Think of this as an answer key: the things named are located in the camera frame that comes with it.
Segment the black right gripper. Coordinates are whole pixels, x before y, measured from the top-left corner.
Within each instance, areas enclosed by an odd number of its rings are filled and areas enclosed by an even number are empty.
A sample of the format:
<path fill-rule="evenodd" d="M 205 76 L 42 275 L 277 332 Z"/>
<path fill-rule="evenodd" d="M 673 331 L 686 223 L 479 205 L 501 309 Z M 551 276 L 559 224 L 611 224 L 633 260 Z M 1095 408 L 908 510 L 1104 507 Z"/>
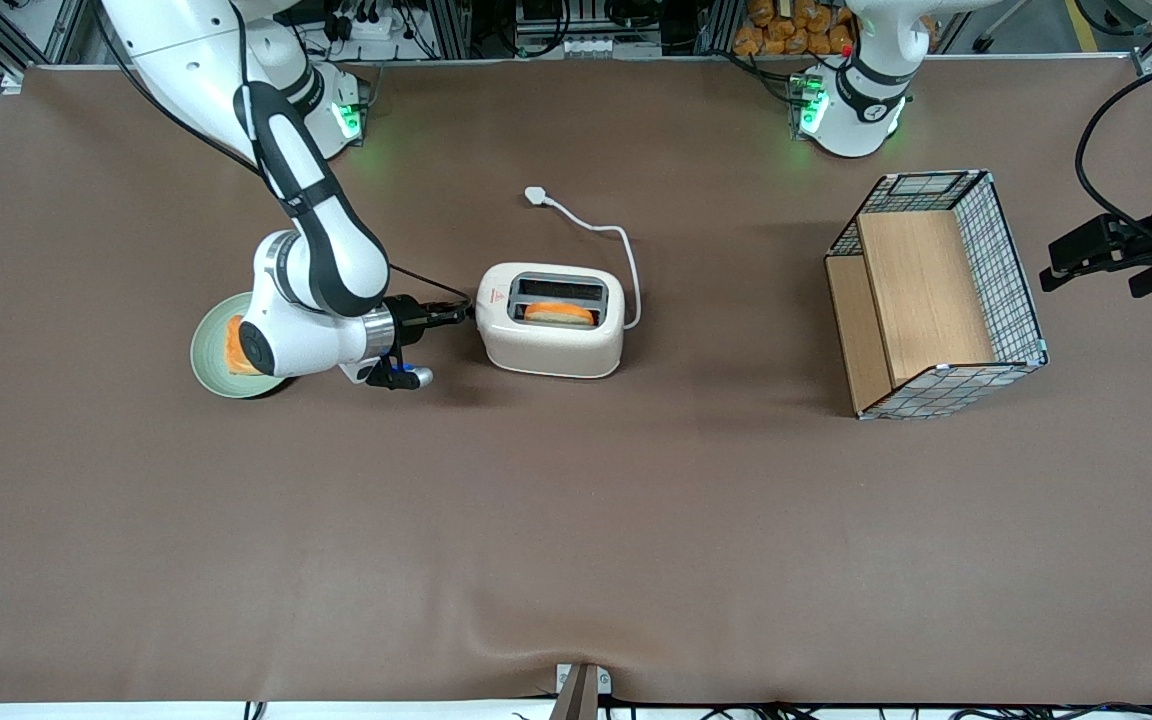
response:
<path fill-rule="evenodd" d="M 467 323 L 473 314 L 473 301 L 430 302 L 424 306 L 410 295 L 394 295 L 387 296 L 387 310 L 394 327 L 393 347 L 397 348 L 419 342 L 426 327 Z"/>

